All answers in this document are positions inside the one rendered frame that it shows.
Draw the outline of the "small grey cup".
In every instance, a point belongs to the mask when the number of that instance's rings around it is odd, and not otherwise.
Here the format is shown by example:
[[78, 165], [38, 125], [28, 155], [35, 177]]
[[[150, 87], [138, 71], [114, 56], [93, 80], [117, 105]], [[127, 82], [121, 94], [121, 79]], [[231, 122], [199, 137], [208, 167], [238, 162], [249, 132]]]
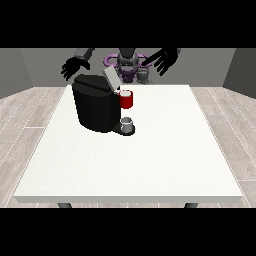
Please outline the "small grey cup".
[[124, 133], [129, 133], [133, 129], [133, 121], [130, 117], [123, 117], [120, 120], [120, 124], [121, 124], [121, 131]]

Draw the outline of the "small grey coffee pod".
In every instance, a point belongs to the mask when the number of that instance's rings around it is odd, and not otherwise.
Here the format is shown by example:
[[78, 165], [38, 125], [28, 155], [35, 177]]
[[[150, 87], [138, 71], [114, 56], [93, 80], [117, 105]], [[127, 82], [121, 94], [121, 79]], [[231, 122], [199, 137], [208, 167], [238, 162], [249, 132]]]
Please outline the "small grey coffee pod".
[[139, 83], [145, 84], [148, 81], [149, 69], [139, 68], [137, 71], [137, 81]]

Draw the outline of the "pale grey machine lid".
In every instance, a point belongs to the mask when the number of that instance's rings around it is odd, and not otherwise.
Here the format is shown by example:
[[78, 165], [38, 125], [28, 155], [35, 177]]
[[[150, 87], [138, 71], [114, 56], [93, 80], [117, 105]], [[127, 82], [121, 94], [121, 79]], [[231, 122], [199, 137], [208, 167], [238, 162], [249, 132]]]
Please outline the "pale grey machine lid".
[[122, 84], [113, 66], [105, 68], [103, 70], [103, 75], [107, 79], [107, 82], [109, 83], [113, 91], [116, 91], [118, 87]]

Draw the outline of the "black coffee machine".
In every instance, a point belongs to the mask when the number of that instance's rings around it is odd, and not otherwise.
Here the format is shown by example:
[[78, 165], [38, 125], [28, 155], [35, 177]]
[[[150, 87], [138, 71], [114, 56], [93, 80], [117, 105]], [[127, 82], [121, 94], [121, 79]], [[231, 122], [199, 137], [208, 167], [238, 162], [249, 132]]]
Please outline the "black coffee machine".
[[72, 84], [72, 91], [79, 122], [85, 128], [101, 133], [116, 132], [123, 136], [135, 133], [135, 126], [129, 133], [121, 131], [121, 110], [118, 88], [113, 91], [107, 79], [98, 75], [78, 75]]

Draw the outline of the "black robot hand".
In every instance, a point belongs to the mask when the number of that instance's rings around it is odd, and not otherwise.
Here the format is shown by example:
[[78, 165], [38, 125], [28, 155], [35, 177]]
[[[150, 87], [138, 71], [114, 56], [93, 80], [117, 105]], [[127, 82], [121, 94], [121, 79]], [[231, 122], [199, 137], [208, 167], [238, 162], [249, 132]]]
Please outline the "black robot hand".
[[90, 64], [84, 59], [78, 59], [76, 57], [69, 58], [62, 66], [61, 74], [66, 80], [69, 80], [81, 67], [90, 69]]
[[142, 62], [142, 66], [146, 66], [154, 62], [157, 72], [163, 76], [167, 70], [177, 61], [177, 48], [162, 48]]

